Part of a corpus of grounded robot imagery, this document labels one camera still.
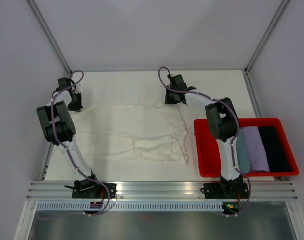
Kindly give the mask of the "white t shirt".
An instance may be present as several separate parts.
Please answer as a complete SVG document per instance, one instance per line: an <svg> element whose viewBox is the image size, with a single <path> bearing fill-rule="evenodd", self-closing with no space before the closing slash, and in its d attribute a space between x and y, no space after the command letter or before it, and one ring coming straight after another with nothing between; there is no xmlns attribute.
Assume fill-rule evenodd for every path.
<svg viewBox="0 0 304 240"><path fill-rule="evenodd" d="M163 96L141 94L136 105L100 105L73 113L76 142L84 160L186 165L185 123Z"/></svg>

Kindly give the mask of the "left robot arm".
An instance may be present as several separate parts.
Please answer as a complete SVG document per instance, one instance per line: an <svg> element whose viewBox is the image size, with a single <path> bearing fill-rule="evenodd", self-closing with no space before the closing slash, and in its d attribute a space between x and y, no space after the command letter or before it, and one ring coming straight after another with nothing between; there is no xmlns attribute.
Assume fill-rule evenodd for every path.
<svg viewBox="0 0 304 240"><path fill-rule="evenodd" d="M38 107L36 113L45 139L58 147L72 168L75 181L70 188L96 198L101 186L76 144L76 128L70 115L71 111L80 112L82 108L81 92L76 83L69 77L62 77L50 102Z"/></svg>

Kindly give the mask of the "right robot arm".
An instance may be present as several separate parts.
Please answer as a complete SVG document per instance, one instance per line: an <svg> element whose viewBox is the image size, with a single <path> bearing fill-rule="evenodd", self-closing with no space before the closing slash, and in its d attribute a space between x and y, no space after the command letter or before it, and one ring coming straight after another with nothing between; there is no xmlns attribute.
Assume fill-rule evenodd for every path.
<svg viewBox="0 0 304 240"><path fill-rule="evenodd" d="M188 87L180 74L169 73L167 78L170 83L164 85L166 104L183 103L205 111L209 132L219 147L220 192L227 198L232 197L237 193L238 186L243 184L243 174L239 169L236 153L240 123L231 99L212 98L193 86Z"/></svg>

